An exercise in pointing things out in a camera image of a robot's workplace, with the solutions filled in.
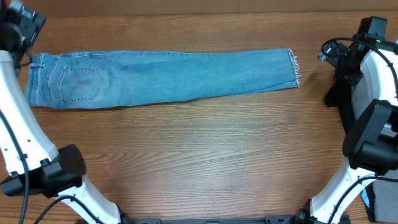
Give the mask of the light blue denim jeans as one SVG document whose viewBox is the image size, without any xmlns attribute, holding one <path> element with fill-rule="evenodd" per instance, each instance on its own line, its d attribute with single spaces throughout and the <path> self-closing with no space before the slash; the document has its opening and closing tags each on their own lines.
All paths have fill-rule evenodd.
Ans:
<svg viewBox="0 0 398 224">
<path fill-rule="evenodd" d="M 103 109 L 297 88 L 290 49 L 228 54 L 97 51 L 38 54 L 25 97 L 31 106 Z"/>
</svg>

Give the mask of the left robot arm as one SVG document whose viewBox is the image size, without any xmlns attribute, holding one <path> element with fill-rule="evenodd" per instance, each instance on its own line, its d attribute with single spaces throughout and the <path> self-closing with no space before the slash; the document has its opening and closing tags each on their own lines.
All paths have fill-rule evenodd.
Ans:
<svg viewBox="0 0 398 224">
<path fill-rule="evenodd" d="M 23 198 L 19 222 L 23 223 L 29 197 L 42 194 L 54 201 L 39 215 L 62 202 L 86 223 L 130 223 L 86 175 L 80 150 L 69 144 L 57 149 L 38 124 L 17 80 L 25 55 L 30 55 L 45 16 L 20 1 L 1 1 L 1 153 L 9 176 L 1 190 Z"/>
</svg>

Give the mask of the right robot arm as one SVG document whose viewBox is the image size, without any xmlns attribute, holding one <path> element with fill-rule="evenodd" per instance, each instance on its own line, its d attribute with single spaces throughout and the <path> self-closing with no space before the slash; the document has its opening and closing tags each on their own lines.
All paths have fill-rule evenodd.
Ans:
<svg viewBox="0 0 398 224">
<path fill-rule="evenodd" d="M 323 190 L 290 217 L 265 223 L 350 223 L 344 214 L 375 180 L 397 169 L 397 43 L 385 38 L 387 19 L 361 19 L 351 38 L 323 43 L 318 59 L 335 68 L 325 105 L 340 112 L 344 160 Z"/>
</svg>

